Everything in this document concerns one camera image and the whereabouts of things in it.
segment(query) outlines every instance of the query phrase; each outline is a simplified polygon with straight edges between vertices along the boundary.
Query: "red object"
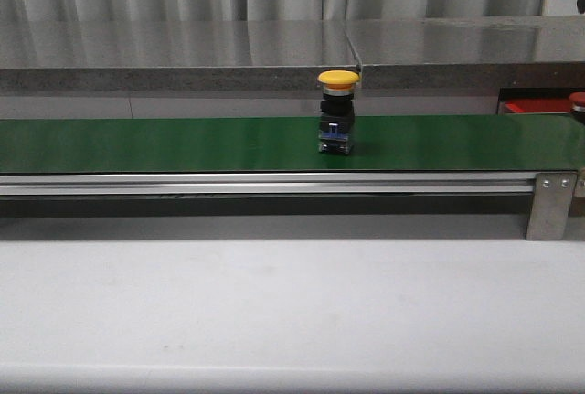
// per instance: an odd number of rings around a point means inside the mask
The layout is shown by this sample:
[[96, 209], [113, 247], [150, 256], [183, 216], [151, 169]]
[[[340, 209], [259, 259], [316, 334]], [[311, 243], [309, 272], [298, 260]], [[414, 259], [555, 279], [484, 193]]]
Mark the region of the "red object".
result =
[[571, 100], [577, 106], [582, 106], [585, 108], [585, 92], [573, 92], [569, 95], [569, 100]]
[[505, 103], [506, 108], [514, 113], [549, 113], [549, 112], [570, 112], [573, 107], [573, 100], [568, 99], [515, 99]]

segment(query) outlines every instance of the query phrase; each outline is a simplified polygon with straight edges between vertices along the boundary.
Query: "metal bracket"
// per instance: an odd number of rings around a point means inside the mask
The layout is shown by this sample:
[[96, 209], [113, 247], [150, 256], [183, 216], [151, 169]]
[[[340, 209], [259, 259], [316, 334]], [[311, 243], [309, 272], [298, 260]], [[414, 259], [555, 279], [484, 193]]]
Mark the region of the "metal bracket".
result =
[[527, 240], [561, 240], [569, 217], [577, 173], [540, 173], [534, 188], [534, 199]]
[[579, 177], [577, 177], [575, 197], [585, 197], [585, 168], [581, 169], [579, 172]]

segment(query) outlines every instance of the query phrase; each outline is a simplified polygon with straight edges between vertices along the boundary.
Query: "green conveyor belt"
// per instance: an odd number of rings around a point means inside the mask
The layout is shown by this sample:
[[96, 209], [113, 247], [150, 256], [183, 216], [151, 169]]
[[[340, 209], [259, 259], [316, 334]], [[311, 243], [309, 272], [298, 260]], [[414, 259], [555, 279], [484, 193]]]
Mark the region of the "green conveyor belt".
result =
[[0, 174], [576, 170], [562, 115], [358, 117], [350, 156], [317, 152], [315, 118], [3, 120]]

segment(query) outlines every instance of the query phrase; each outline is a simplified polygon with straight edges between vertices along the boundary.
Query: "yellow mushroom button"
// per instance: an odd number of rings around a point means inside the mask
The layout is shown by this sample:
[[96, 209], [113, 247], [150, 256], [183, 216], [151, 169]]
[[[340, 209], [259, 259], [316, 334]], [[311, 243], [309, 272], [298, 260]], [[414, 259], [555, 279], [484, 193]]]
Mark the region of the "yellow mushroom button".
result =
[[349, 90], [359, 81], [359, 74], [353, 71], [326, 71], [319, 74], [319, 81], [331, 90]]

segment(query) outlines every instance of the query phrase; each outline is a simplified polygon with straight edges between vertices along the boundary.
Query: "white table surface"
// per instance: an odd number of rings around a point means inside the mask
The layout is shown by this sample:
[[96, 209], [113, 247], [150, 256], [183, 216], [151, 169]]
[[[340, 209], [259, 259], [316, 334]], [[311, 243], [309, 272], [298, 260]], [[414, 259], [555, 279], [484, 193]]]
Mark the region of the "white table surface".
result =
[[585, 390], [585, 220], [525, 224], [2, 219], [0, 391]]

